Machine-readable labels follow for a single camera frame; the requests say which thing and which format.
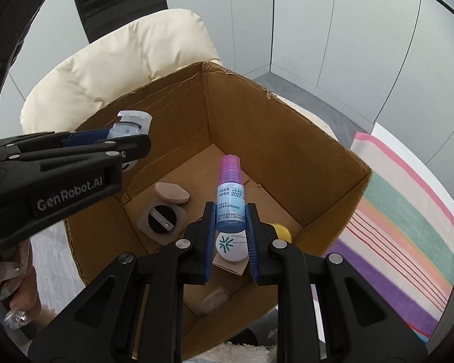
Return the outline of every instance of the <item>striped rug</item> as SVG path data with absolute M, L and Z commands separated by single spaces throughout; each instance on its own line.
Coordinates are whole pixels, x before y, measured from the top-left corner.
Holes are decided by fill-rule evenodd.
M 351 150 L 373 177 L 327 254 L 344 256 L 427 341 L 454 284 L 454 216 L 379 139 L 358 132 Z

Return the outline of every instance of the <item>pink cap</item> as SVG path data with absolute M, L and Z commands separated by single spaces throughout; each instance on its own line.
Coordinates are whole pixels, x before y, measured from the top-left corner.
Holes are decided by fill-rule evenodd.
M 236 155 L 226 155 L 220 162 L 219 185 L 231 181 L 242 184 L 241 160 Z

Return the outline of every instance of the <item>blue bottle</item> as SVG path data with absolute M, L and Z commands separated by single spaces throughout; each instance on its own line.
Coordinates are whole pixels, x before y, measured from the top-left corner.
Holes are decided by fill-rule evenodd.
M 219 232 L 239 233 L 245 230 L 241 160 L 235 155 L 224 156 L 220 164 L 216 221 L 215 227 Z

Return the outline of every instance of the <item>silver rivet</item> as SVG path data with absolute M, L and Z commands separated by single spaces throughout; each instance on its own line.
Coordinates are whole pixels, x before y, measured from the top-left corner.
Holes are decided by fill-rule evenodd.
M 343 257 L 338 253 L 329 254 L 328 259 L 330 260 L 331 263 L 334 263 L 335 265 L 339 265 L 340 263 L 343 262 Z
M 127 264 L 130 263 L 134 259 L 134 255 L 132 253 L 122 253 L 117 259 L 122 263 L 122 264 Z
M 188 248 L 190 247 L 190 241 L 188 239 L 180 239 L 180 240 L 177 240 L 177 242 L 175 243 L 175 246 L 177 246 L 178 248 Z
M 282 240 L 282 239 L 276 239 L 272 242 L 272 246 L 274 248 L 283 249 L 288 246 L 288 242 L 286 242 L 285 240 Z

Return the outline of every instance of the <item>cardboard box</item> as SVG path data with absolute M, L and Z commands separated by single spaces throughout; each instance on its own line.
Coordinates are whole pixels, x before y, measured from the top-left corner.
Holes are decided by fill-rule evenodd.
M 270 91 L 214 63 L 203 62 L 141 87 L 109 104 L 79 129 L 110 127 L 118 111 L 153 115 L 151 152 L 123 176 L 124 190 L 70 217 L 69 241 L 79 274 L 90 282 L 124 251 L 160 248 L 136 228 L 155 182 L 177 183 L 191 199 L 189 222 L 215 201 L 220 160 L 241 159 L 246 202 L 260 219 L 288 227 L 303 251 L 322 255 L 354 212 L 370 168 Z M 230 300 L 202 316 L 198 304 L 218 286 Z M 183 358 L 243 330 L 276 305 L 275 286 L 256 286 L 217 266 L 206 286 L 185 286 Z

